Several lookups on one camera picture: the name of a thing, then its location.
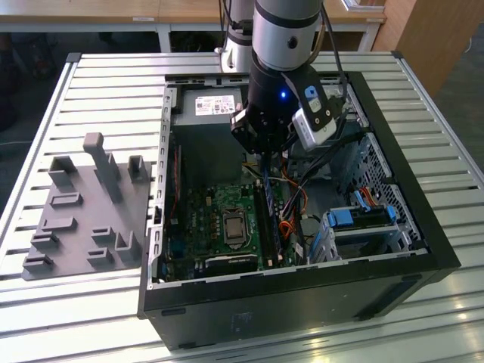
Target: aluminum extrusion table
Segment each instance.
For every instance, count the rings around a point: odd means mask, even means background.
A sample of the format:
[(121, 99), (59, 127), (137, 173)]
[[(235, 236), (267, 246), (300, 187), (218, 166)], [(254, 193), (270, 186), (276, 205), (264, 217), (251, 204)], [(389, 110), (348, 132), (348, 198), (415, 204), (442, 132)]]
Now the aluminum extrusion table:
[[(342, 53), (363, 72), (462, 268), (384, 318), (170, 352), (136, 318), (139, 269), (26, 282), (20, 278), (42, 213), (54, 155), (76, 165), (86, 132), (125, 163), (156, 172), (164, 75), (219, 72), (211, 54), (83, 55), (66, 63), (0, 220), (0, 361), (471, 361), (484, 351), (484, 178), (404, 60)], [(336, 71), (321, 53), (320, 71)]]

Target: gray plastic holder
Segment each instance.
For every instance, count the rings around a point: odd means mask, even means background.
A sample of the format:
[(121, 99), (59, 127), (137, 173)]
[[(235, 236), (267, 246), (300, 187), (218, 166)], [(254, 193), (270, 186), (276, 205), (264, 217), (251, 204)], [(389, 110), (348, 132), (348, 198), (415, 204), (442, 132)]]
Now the gray plastic holder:
[(129, 234), (128, 243), (124, 241), (121, 234), (116, 234), (114, 250), (124, 262), (136, 261), (141, 256), (141, 248), (133, 231)]
[(54, 262), (49, 256), (42, 253), (26, 257), (23, 261), (23, 267), (31, 274), (38, 274), (51, 271), (54, 268)]
[(118, 165), (102, 141), (101, 134), (85, 137), (95, 166), (75, 167), (69, 157), (54, 157), (53, 184), (25, 260), (24, 280), (140, 266), (151, 164), (133, 156)]
[(107, 247), (89, 250), (86, 259), (94, 268), (106, 268), (114, 261)]
[(73, 188), (69, 174), (76, 171), (70, 157), (55, 157), (48, 168), (48, 174), (58, 189)]
[(54, 232), (35, 233), (30, 243), (40, 252), (56, 250), (59, 247), (59, 239)]

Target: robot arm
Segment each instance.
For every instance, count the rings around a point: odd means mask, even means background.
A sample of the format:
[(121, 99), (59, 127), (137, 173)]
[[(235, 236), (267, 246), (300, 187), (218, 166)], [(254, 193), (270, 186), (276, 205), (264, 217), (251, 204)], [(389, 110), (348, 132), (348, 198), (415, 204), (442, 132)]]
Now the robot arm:
[(255, 0), (253, 50), (245, 108), (233, 115), (234, 137), (251, 154), (306, 150), (336, 131), (343, 102), (329, 100), (311, 67), (321, 0)]

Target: wooden desk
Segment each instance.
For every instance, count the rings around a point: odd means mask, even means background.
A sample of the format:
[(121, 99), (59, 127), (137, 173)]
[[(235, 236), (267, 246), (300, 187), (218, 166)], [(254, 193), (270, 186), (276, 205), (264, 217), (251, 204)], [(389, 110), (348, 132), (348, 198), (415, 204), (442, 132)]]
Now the wooden desk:
[[(341, 0), (326, 0), (324, 4), (342, 50), (370, 51), (380, 24), (385, 22), (385, 14), (349, 12)], [(170, 48), (169, 33), (172, 31), (219, 31), (219, 0), (160, 0), (158, 19), (164, 23), (160, 44), (165, 51)], [(342, 44), (345, 39), (348, 41), (346, 47)]]
[[(341, 49), (370, 51), (385, 15), (348, 12), (341, 0), (325, 4)], [(157, 32), (170, 52), (172, 31), (220, 31), (218, 0), (0, 0), (0, 32), (130, 31)]]
[[(341, 0), (324, 2), (332, 24), (383, 23), (383, 13), (349, 12)], [(218, 0), (160, 0), (162, 23), (218, 23)]]
[(4, 23), (157, 21), (160, 0), (1, 0)]

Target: cpu socket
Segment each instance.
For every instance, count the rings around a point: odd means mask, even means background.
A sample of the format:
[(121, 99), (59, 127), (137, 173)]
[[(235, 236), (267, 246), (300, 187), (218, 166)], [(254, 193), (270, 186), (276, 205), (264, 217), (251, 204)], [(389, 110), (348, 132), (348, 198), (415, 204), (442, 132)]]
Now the cpu socket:
[(224, 242), (233, 250), (240, 249), (247, 242), (244, 208), (227, 208), (223, 211)]

